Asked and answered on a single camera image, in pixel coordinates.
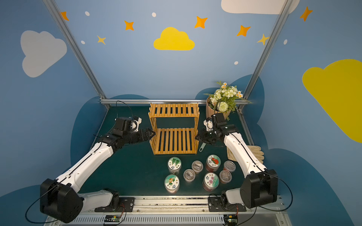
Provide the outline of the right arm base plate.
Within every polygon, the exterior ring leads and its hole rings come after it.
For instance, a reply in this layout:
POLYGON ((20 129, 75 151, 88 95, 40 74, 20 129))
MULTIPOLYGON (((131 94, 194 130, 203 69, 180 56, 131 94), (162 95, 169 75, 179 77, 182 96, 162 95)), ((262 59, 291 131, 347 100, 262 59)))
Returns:
POLYGON ((225 204, 219 196, 210 196, 207 198, 209 212, 246 212, 246 207, 242 204, 225 204))

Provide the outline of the bamboo two-tier shelf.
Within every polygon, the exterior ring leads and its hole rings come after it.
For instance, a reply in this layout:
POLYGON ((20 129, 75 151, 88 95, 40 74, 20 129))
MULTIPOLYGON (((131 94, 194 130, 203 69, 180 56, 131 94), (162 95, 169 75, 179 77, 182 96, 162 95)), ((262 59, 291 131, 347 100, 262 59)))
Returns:
POLYGON ((154 155, 196 154, 199 142, 195 139, 199 126, 198 104, 150 104, 149 119, 156 135, 150 140, 154 155), (194 126, 187 128, 159 128, 157 119, 194 120, 194 126))

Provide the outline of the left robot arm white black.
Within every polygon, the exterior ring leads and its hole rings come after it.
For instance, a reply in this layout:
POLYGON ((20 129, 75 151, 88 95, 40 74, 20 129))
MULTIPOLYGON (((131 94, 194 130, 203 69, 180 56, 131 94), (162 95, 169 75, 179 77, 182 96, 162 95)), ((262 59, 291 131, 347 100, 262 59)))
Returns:
POLYGON ((40 212, 70 223, 80 213, 92 209, 117 211, 121 205, 119 193, 112 189, 79 194, 81 187, 102 163, 126 144, 151 140, 156 133, 139 129, 142 119, 120 117, 109 133, 74 166, 56 179, 45 180, 40 187, 40 212))

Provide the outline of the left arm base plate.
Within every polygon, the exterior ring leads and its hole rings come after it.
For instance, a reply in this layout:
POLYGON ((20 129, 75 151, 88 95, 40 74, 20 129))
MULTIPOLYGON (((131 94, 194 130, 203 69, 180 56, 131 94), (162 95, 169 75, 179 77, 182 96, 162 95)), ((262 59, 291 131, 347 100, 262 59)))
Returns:
POLYGON ((96 208, 95 212, 132 212, 134 206, 134 197, 114 197, 110 204, 105 207, 96 208))

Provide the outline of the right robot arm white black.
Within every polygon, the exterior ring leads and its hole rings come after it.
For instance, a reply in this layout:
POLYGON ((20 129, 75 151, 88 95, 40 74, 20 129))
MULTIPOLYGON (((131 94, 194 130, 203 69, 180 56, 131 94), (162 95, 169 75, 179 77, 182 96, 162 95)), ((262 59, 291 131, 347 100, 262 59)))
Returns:
POLYGON ((203 129, 196 140, 213 145, 222 141, 232 152, 244 174, 240 188, 227 190, 224 198, 228 204, 243 204, 249 209, 277 201, 278 175, 268 170, 251 152, 234 125, 203 129))

